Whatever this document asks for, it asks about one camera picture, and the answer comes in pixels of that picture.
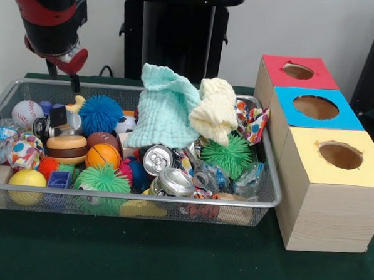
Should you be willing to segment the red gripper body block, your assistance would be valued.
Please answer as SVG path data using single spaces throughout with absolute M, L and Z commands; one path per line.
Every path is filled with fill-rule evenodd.
M 74 44 L 69 52 L 54 56 L 46 56 L 45 54 L 41 54 L 35 51 L 27 36 L 24 38 L 24 43 L 27 49 L 29 49 L 37 56 L 44 58 L 46 60 L 46 63 L 48 58 L 53 59 L 55 61 L 57 69 L 69 76 L 77 74 L 77 72 L 79 72 L 84 66 L 88 57 L 88 50 L 82 48 L 79 41 Z

